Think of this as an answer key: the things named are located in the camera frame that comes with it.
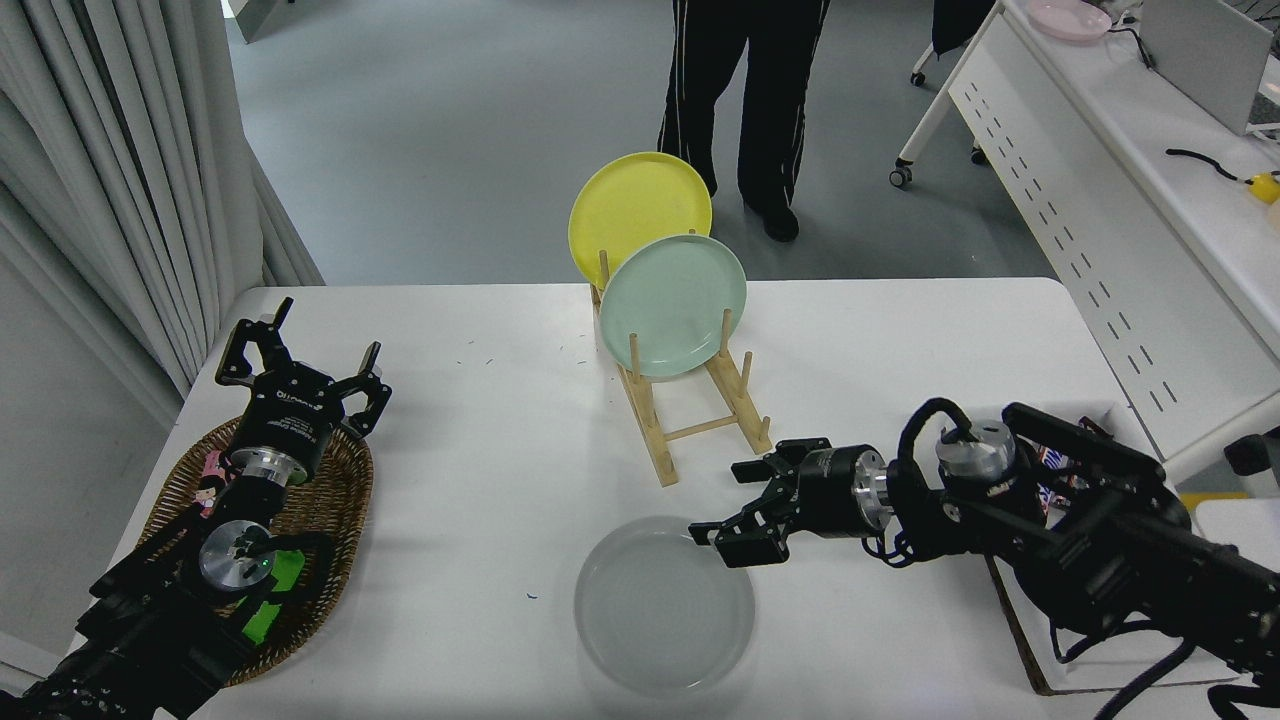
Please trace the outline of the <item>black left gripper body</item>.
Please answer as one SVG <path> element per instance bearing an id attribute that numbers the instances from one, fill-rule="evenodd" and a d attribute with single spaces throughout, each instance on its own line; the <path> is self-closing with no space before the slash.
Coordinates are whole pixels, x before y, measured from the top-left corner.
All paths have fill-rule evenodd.
<path id="1" fill-rule="evenodd" d="M 232 466 L 246 477 L 312 479 L 344 416 L 334 384 L 306 364 L 259 373 L 232 437 Z"/>

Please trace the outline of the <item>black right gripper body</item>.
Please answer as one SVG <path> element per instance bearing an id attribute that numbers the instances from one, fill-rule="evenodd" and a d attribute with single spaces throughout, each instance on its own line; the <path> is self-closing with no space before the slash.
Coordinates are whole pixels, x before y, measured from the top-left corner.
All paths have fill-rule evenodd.
<path id="1" fill-rule="evenodd" d="M 795 530 L 820 537 L 859 537 L 860 506 L 852 483 L 859 446 L 815 448 L 796 470 Z"/>

